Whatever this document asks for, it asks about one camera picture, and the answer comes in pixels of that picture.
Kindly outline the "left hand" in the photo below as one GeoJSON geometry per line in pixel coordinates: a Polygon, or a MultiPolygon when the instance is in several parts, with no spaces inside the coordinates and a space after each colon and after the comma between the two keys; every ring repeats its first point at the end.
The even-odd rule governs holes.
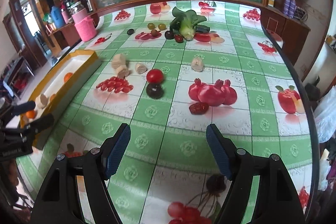
{"type": "Polygon", "coordinates": [[[13,184],[13,186],[15,187],[18,186],[19,184],[18,169],[15,160],[12,159],[8,162],[7,170],[8,170],[7,176],[9,178],[9,181],[13,184]]]}

